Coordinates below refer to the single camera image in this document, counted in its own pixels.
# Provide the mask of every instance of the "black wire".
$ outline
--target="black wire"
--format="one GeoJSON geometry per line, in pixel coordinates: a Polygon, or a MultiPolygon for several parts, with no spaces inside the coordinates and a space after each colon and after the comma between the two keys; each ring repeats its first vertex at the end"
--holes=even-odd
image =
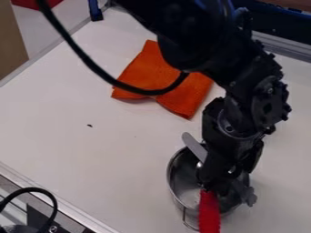
{"type": "Polygon", "coordinates": [[[46,233],[47,230],[52,226],[52,224],[55,220],[55,217],[56,217],[56,214],[58,211],[58,205],[57,205],[57,201],[56,201],[55,197],[53,196],[53,194],[46,191],[45,189],[42,189],[40,187],[26,187],[26,188],[19,189],[14,193],[11,193],[9,196],[7,196],[5,199],[3,199],[0,202],[0,213],[5,209],[6,205],[8,203],[10,203],[17,196],[20,196],[21,194],[24,194],[24,193],[32,193],[32,192],[42,193],[42,194],[48,196],[52,200],[53,213],[52,213],[51,217],[46,221],[46,223],[37,232],[37,233],[46,233]]]}
{"type": "Polygon", "coordinates": [[[55,15],[53,14],[51,8],[46,3],[46,0],[36,0],[41,12],[45,15],[46,19],[51,23],[51,25],[55,28],[55,30],[64,38],[64,40],[68,43],[68,45],[75,51],[75,53],[81,58],[81,60],[85,63],[85,65],[91,69],[98,76],[103,78],[107,83],[122,88],[126,91],[137,93],[144,96],[158,96],[163,95],[167,92],[172,91],[176,87],[178,87],[187,77],[188,73],[181,72],[179,77],[168,87],[163,89],[156,90],[146,90],[136,86],[131,86],[126,83],[120,82],[114,79],[112,76],[107,74],[105,70],[103,70],[98,64],[96,64],[86,53],[85,51],[76,44],[73,38],[68,34],[68,32],[64,29],[62,24],[57,20],[55,15]]]}

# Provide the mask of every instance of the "white tabletop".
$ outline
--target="white tabletop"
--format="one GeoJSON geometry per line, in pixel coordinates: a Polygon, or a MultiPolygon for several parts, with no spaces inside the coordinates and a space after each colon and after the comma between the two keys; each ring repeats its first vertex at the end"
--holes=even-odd
{"type": "MultiPolygon", "coordinates": [[[[155,39],[125,13],[108,10],[77,42],[118,76],[155,39]]],[[[223,233],[307,233],[311,229],[311,65],[279,56],[290,85],[290,120],[266,138],[253,175],[259,196],[223,220],[223,233]]],[[[66,44],[0,88],[1,161],[122,233],[186,233],[166,184],[166,165],[185,131],[200,139],[201,113],[191,120],[154,101],[126,103],[79,61],[66,44]]],[[[214,86],[205,105],[223,91],[214,86]]]]}

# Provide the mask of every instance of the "metal pot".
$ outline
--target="metal pot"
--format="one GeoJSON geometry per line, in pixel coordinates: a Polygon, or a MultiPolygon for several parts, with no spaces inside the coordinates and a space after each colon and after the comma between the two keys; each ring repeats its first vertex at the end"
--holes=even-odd
{"type": "MultiPolygon", "coordinates": [[[[198,163],[198,158],[187,147],[184,147],[172,157],[166,170],[167,183],[173,200],[182,211],[184,224],[193,230],[198,230],[201,190],[196,179],[198,163]]],[[[238,179],[244,185],[249,186],[247,174],[242,174],[238,179]]],[[[232,213],[242,203],[239,194],[233,188],[226,197],[218,196],[218,200],[222,217],[232,213]]]]}

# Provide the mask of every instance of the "orange cloth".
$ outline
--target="orange cloth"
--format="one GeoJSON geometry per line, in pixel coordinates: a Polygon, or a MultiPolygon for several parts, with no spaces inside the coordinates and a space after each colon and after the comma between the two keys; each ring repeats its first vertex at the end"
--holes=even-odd
{"type": "MultiPolygon", "coordinates": [[[[180,71],[171,67],[162,57],[157,42],[147,40],[143,51],[118,78],[119,81],[144,89],[169,86],[180,71]]],[[[203,102],[213,81],[200,73],[192,73],[176,89],[155,98],[156,102],[184,118],[191,118],[203,102]]],[[[115,87],[113,98],[141,99],[147,96],[130,93],[115,87]]]]}

